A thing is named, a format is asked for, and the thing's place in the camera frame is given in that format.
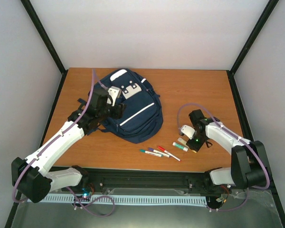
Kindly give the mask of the navy blue student backpack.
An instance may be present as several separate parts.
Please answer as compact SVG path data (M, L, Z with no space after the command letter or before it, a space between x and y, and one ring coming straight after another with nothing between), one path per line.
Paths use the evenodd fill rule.
M126 104L121 119L107 118L87 135L99 130L111 132L131 143L142 143L152 138L162 127L163 114L160 96L156 94L148 80L127 68L115 70L99 80L94 89L108 89L112 86L122 90L116 100Z

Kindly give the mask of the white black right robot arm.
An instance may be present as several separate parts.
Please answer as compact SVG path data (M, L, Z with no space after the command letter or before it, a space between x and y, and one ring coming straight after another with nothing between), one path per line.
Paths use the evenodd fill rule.
M271 170L263 143L242 138L218 118L206 118L200 109L192 111L189 118L193 126L183 125L180 132L189 138L186 145L191 150L198 152L204 144L211 147L209 140L213 140L231 155L230 168L208 171L212 184L239 189L267 189L270 186Z

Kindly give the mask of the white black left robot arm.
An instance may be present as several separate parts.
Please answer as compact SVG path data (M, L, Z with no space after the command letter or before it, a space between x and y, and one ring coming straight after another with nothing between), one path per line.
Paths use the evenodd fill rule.
M78 140L96 129L107 118L120 119L126 105L118 104L122 90L115 86L93 89L87 102L81 102L62 128L43 146L25 159L11 163L14 191L19 191L31 202L42 201L50 192L74 186L78 191L89 187L89 179L80 168L50 171L54 163Z

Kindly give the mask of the yellow highlighter pen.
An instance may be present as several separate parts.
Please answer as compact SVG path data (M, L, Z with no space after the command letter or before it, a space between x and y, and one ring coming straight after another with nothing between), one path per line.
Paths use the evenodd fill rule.
M187 143L184 139L182 139L180 137L178 138L178 142L180 142L183 145L186 145L186 143Z

